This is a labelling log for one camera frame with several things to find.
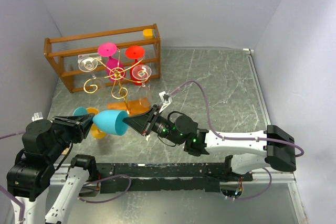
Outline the yellow plastic wine glass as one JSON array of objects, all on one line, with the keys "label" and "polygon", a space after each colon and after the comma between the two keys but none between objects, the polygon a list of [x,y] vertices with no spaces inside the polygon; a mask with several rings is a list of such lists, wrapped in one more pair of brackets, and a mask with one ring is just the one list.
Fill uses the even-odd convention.
[{"label": "yellow plastic wine glass", "polygon": [[[93,113],[94,115],[97,115],[99,113],[99,110],[95,108],[86,108],[86,110],[88,113]],[[99,130],[95,124],[92,125],[90,132],[93,138],[98,140],[103,139],[106,136],[106,133]]]}]

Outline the clear flute glass one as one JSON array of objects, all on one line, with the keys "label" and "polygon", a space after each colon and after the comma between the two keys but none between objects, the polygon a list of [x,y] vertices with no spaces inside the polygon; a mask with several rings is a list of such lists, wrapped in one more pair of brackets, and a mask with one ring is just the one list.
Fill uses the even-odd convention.
[{"label": "clear flute glass one", "polygon": [[152,105],[151,92],[145,83],[142,83],[139,89],[139,103],[141,107],[146,109],[150,108]]}]

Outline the blue plastic wine glass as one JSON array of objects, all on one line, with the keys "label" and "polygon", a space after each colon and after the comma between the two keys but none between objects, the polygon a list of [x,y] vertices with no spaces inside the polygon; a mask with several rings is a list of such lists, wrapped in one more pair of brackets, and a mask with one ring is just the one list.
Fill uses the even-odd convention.
[{"label": "blue plastic wine glass", "polygon": [[78,107],[74,110],[73,116],[94,114],[93,124],[97,130],[110,134],[123,136],[128,130],[128,125],[123,121],[129,115],[125,110],[104,110],[99,112],[95,108]]}]

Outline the red plastic wine glass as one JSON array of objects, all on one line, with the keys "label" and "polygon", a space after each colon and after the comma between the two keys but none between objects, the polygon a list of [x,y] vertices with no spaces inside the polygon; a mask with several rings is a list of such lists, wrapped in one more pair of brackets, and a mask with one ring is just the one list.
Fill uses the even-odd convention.
[{"label": "red plastic wine glass", "polygon": [[142,60],[145,54],[145,50],[141,46],[131,46],[125,51],[127,58],[134,60],[133,65],[130,68],[130,77],[132,68],[136,65],[143,65]]}]

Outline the clear flute glass two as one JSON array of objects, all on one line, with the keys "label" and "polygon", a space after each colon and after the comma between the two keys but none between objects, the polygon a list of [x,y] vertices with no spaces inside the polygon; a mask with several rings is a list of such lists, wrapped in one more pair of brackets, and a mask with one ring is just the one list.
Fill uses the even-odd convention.
[{"label": "clear flute glass two", "polygon": [[136,65],[131,71],[131,80],[134,84],[146,87],[146,82],[152,74],[152,69],[147,65]]}]

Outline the pink plastic wine glass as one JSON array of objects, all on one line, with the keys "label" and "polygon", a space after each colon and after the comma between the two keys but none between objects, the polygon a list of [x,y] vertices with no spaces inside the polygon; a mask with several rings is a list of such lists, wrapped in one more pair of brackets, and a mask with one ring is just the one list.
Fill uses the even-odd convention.
[{"label": "pink plastic wine glass", "polygon": [[108,61],[106,62],[107,76],[114,74],[115,70],[124,70],[123,64],[118,59],[112,57],[117,52],[117,50],[117,46],[111,42],[104,43],[98,48],[98,54],[101,57],[108,58]]}]

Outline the clear flute glass three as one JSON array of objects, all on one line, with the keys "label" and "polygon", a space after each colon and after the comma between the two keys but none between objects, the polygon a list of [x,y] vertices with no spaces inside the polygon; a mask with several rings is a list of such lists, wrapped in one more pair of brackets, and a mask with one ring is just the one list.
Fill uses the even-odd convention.
[{"label": "clear flute glass three", "polygon": [[87,93],[95,93],[99,89],[105,89],[106,86],[103,81],[95,75],[95,70],[98,67],[97,58],[86,58],[81,60],[78,64],[81,72],[90,73],[91,79],[88,79],[84,84],[84,91]]}]

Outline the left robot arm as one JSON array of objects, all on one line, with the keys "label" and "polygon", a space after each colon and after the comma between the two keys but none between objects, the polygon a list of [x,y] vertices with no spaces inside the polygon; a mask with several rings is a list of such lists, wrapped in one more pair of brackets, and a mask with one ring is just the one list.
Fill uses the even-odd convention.
[{"label": "left robot arm", "polygon": [[46,210],[55,162],[71,144],[82,142],[93,124],[94,114],[56,116],[29,123],[22,136],[24,148],[7,173],[5,195],[10,198],[16,223],[67,223],[86,182],[98,179],[93,156],[72,159],[66,182],[49,211]]}]

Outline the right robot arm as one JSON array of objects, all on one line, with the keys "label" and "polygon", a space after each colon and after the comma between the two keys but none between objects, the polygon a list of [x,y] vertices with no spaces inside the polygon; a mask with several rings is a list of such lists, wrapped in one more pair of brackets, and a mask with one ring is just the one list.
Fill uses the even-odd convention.
[{"label": "right robot arm", "polygon": [[254,169],[271,167],[280,172],[296,171],[294,138],[276,125],[251,133],[224,133],[201,129],[189,116],[180,113],[172,122],[163,117],[154,105],[146,113],[129,116],[123,122],[142,136],[154,132],[174,146],[183,145],[192,156],[226,153],[229,163],[223,167],[223,176],[230,181]]}]

